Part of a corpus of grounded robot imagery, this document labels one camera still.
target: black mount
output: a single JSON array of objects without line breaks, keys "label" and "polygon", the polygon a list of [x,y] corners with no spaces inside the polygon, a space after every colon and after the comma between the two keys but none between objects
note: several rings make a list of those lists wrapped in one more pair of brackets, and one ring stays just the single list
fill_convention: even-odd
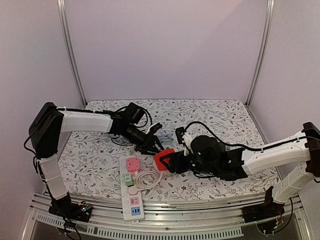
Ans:
[{"label": "black mount", "polygon": [[316,178],[320,178],[320,131],[312,122],[306,122],[303,124],[303,133],[307,136],[306,148],[309,148],[310,161],[306,162],[305,171],[312,173]]},{"label": "black mount", "polygon": [[71,220],[88,223],[92,208],[82,211],[82,206],[72,203],[69,193],[59,200],[53,199],[49,208],[49,213],[60,217],[68,217]]},{"label": "black mount", "polygon": [[272,197],[273,186],[271,186],[266,192],[264,202],[261,204],[245,206],[242,208],[242,216],[245,223],[255,222],[263,219],[276,217],[284,214],[284,204],[278,204],[274,202]]}]

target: light purple wall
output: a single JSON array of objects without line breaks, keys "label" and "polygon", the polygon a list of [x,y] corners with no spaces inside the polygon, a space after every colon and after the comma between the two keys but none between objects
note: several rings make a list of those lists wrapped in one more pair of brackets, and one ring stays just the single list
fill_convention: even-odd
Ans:
[{"label": "light purple wall", "polygon": [[0,239],[17,240],[35,191],[43,190],[23,149],[45,102],[80,107],[57,1],[2,1],[0,7]]},{"label": "light purple wall", "polygon": [[[320,128],[320,2],[276,1],[266,56],[252,111],[269,142],[302,129]],[[286,175],[292,166],[281,168]],[[300,198],[320,236],[320,184],[311,182]]]},{"label": "light purple wall", "polygon": [[88,100],[245,100],[267,1],[68,0]]}]

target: white patterned mat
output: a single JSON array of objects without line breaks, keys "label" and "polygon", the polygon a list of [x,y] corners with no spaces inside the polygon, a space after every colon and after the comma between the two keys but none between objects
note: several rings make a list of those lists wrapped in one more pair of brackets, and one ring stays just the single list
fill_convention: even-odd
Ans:
[{"label": "white patterned mat", "polygon": [[[204,122],[218,137],[229,143],[251,147],[263,144],[245,106],[236,100],[103,100],[89,102],[86,109],[115,111],[130,102],[146,108],[153,122],[163,125],[157,135],[164,148],[182,150],[183,147],[176,140],[175,129],[185,127],[192,121]],[[194,136],[210,135],[198,125],[189,131]],[[118,159],[122,156],[137,155],[143,170],[154,169],[152,156],[141,156],[134,152],[134,146],[115,145],[111,137],[113,135],[99,132],[71,134],[59,159],[63,181],[69,192],[95,198],[120,199]],[[122,138],[116,141],[126,144]],[[199,179],[191,172],[186,172],[164,177],[155,188],[143,191],[142,195],[145,201],[166,202],[229,198],[262,193],[278,180],[275,168],[236,181]]]}]

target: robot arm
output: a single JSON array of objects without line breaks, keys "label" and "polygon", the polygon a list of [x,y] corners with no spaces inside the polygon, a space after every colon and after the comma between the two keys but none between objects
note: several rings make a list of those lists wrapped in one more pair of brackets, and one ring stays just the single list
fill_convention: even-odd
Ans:
[{"label": "robot arm", "polygon": [[226,150],[226,145],[232,144],[221,144],[215,137],[206,135],[192,139],[184,128],[178,128],[176,135],[184,150],[167,155],[160,152],[154,157],[171,173],[193,171],[197,177],[234,181],[263,169],[299,163],[285,179],[266,191],[264,203],[242,209],[246,223],[283,214],[285,202],[308,182],[320,177],[320,131],[311,122],[286,139],[255,149],[244,146]]},{"label": "robot arm", "polygon": [[158,147],[164,149],[155,136],[162,125],[152,125],[146,133],[142,132],[135,124],[139,123],[144,114],[147,111],[134,103],[115,112],[58,108],[52,102],[44,104],[29,128],[27,140],[31,139],[37,168],[52,198],[50,213],[84,222],[89,221],[91,214],[87,204],[78,206],[71,203],[63,183],[57,154],[60,133],[90,131],[121,135],[135,145],[137,152],[155,155],[160,151]]}]

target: black cable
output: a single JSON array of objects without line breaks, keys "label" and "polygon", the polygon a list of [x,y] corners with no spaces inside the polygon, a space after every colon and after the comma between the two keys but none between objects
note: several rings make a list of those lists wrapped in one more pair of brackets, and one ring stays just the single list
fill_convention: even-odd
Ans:
[{"label": "black cable", "polygon": [[36,172],[36,174],[38,174],[38,166],[37,166],[37,157],[36,156],[33,157],[32,162],[33,162],[35,172]]},{"label": "black cable", "polygon": [[145,127],[145,126],[148,124],[148,114],[147,114],[146,111],[144,111],[144,115],[145,115],[145,118],[146,118],[145,124],[142,125],[142,126],[135,126],[137,129],[143,128],[143,127]]},{"label": "black cable", "polygon": [[112,138],[111,138],[111,142],[113,142],[115,145],[122,146],[122,147],[131,147],[131,146],[133,146],[133,144],[130,144],[130,145],[124,145],[124,144],[121,144],[121,143],[115,142],[115,139],[118,139],[118,138],[120,138],[120,136],[112,137]]},{"label": "black cable", "polygon": [[191,150],[188,148],[188,146],[185,142],[183,142],[182,145],[188,150],[189,153],[191,153]]},{"label": "black cable", "polygon": [[151,117],[150,113],[148,112],[148,110],[147,110],[147,109],[143,108],[142,106],[141,106],[140,108],[142,108],[142,109],[143,109],[143,111],[144,111],[144,112],[149,116],[149,118],[150,118],[150,125],[152,126],[152,125],[153,125],[153,123],[152,123],[152,117]]},{"label": "black cable", "polygon": [[120,112],[121,110],[126,109],[127,107],[128,107],[128,106],[123,106],[123,107],[119,108],[117,111],[115,111],[115,113],[118,113],[118,112]]},{"label": "black cable", "polygon": [[281,232],[283,229],[285,229],[285,228],[289,225],[289,223],[290,223],[290,221],[291,221],[291,219],[292,219],[292,216],[293,216],[293,214],[294,214],[294,203],[292,202],[291,197],[290,197],[289,199],[290,199],[290,202],[291,202],[291,214],[290,214],[289,220],[286,222],[286,224],[285,224],[281,229],[279,229],[278,231],[275,231],[274,233],[279,233],[279,232]]},{"label": "black cable", "polygon": [[191,125],[193,124],[200,124],[202,125],[210,134],[212,134],[220,143],[226,145],[226,146],[229,146],[229,147],[241,147],[241,148],[244,148],[244,149],[247,149],[249,151],[252,151],[252,152],[262,152],[264,150],[268,150],[268,149],[272,149],[272,148],[276,148],[276,147],[279,147],[283,144],[288,144],[288,143],[292,143],[294,141],[299,141],[301,139],[315,139],[315,140],[318,140],[320,141],[320,138],[316,138],[316,137],[313,137],[313,136],[302,136],[302,137],[299,137],[299,138],[293,138],[293,139],[290,139],[290,140],[287,140],[287,141],[282,141],[282,142],[279,142],[279,143],[275,143],[275,144],[272,144],[272,145],[269,145],[269,146],[266,146],[264,148],[253,148],[253,147],[249,147],[249,146],[246,146],[246,145],[243,145],[243,144],[240,144],[240,143],[237,143],[237,144],[230,144],[230,143],[226,143],[224,141],[222,141],[217,135],[214,134],[213,131],[210,130],[210,128],[205,125],[203,122],[201,121],[193,121],[193,122],[190,122],[185,130],[187,130]]}]

